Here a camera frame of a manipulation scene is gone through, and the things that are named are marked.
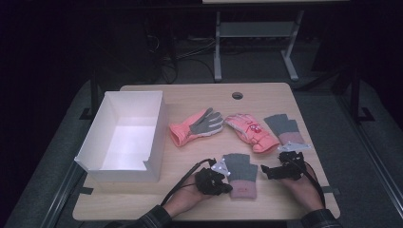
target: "person's left hand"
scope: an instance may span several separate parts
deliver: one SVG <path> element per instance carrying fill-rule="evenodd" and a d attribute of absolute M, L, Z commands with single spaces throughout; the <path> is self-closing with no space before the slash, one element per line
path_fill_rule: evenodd
<path fill-rule="evenodd" d="M 163 206 L 171 218 L 192 209 L 196 204 L 203 200 L 212 198 L 212 196 L 200 192 L 196 187 L 195 182 L 195 175 L 193 174 L 183 183 L 183 187 L 180 188 Z"/>

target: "pink glove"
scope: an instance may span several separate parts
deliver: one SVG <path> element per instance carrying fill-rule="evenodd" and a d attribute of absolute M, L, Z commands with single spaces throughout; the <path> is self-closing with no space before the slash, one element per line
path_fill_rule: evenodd
<path fill-rule="evenodd" d="M 269 151 L 279 145 L 278 140 L 263 129 L 255 118 L 249 114 L 228 116 L 225 118 L 225 122 L 236 130 L 241 140 L 252 144 L 252 149 L 256 153 Z"/>
<path fill-rule="evenodd" d="M 171 139 L 176 146 L 183 146 L 198 137 L 211 136 L 222 131 L 224 120 L 220 112 L 209 107 L 187 118 L 183 123 L 171 124 Z"/>

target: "open box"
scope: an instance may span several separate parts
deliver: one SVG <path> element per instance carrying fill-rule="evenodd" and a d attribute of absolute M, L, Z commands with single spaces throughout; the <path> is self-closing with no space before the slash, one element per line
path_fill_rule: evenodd
<path fill-rule="evenodd" d="M 74 160 L 96 181 L 156 182 L 167 122 L 162 91 L 106 92 Z"/>

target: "black hand-mounted device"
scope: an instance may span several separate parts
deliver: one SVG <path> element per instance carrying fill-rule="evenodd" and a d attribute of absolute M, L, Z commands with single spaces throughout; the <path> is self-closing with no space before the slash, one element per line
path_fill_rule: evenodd
<path fill-rule="evenodd" d="M 317 192 L 319 193 L 320 200 L 322 201 L 323 206 L 326 208 L 326 201 L 325 196 L 323 195 L 322 188 L 320 187 L 320 184 L 306 170 L 305 164 L 309 166 L 311 165 L 304 161 L 302 152 L 281 152 L 278 159 L 281 162 L 280 167 L 269 168 L 264 165 L 260 166 L 261 171 L 263 171 L 263 173 L 267 175 L 267 178 L 269 180 L 293 179 L 294 181 L 297 181 L 302 177 L 302 174 L 305 175 L 311 182 L 311 184 L 316 188 Z"/>
<path fill-rule="evenodd" d="M 169 191 L 166 197 L 163 199 L 161 206 L 166 204 L 172 195 L 182 188 L 183 183 L 192 175 L 203 163 L 208 162 L 210 167 L 216 164 L 215 159 L 206 159 L 196 163 L 182 178 L 181 180 Z M 232 190 L 232 186 L 228 183 L 222 182 L 225 176 L 221 173 L 213 171 L 211 168 L 203 168 L 195 176 L 195 184 L 200 192 L 205 195 L 216 195 L 221 193 L 229 193 Z"/>

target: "glove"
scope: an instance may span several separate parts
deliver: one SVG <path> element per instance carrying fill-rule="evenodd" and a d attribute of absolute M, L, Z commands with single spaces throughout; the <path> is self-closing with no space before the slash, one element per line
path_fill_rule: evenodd
<path fill-rule="evenodd" d="M 187 118 L 183 123 L 170 124 L 171 139 L 176 146 L 183 146 L 198 137 L 211 136 L 222 131 L 223 119 L 212 107 Z"/>
<path fill-rule="evenodd" d="M 286 114 L 278 114 L 264 118 L 264 121 L 277 135 L 282 144 L 299 143 L 304 144 L 301 134 L 298 130 L 298 125 L 295 120 L 288 120 Z"/>
<path fill-rule="evenodd" d="M 233 199 L 255 199 L 257 197 L 256 175 L 258 166 L 249 163 L 249 155 L 228 154 L 224 155 L 225 164 L 231 173 L 227 179 L 232 186 L 230 197 Z"/>
<path fill-rule="evenodd" d="M 252 149 L 256 153 L 269 151 L 279 144 L 278 140 L 263 129 L 249 114 L 228 116 L 225 118 L 225 122 L 236 130 L 241 140 L 252 144 Z"/>

